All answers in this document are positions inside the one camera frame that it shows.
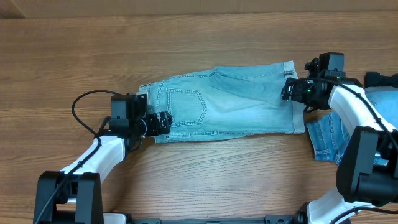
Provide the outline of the light blue denim shorts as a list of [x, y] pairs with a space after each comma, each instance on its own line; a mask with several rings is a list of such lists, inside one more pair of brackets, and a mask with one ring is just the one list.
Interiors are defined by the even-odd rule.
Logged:
[[302, 134], [304, 105], [282, 99], [292, 61], [251, 67], [215, 67], [139, 87], [148, 113], [173, 117], [157, 143], [217, 141], [256, 134]]

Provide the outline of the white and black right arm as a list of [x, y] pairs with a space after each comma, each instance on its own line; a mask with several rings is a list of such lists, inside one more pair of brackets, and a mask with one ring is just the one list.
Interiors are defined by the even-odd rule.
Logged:
[[343, 53], [326, 52], [306, 63], [306, 78], [288, 78], [283, 100], [304, 111], [331, 109], [350, 140], [336, 172], [336, 186], [297, 211], [291, 223], [348, 223], [361, 211], [388, 214], [397, 202], [397, 129], [367, 99], [362, 84], [343, 70]]

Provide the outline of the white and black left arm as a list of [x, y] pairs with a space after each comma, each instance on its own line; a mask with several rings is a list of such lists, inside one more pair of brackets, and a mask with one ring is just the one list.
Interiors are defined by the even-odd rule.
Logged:
[[111, 114], [98, 131], [84, 125], [92, 145], [60, 171], [45, 171], [37, 183], [34, 224], [116, 223], [128, 224], [128, 213], [103, 210], [101, 184], [130, 152], [138, 150], [144, 138], [170, 132], [173, 121], [167, 111], [148, 114], [147, 93], [111, 92]]

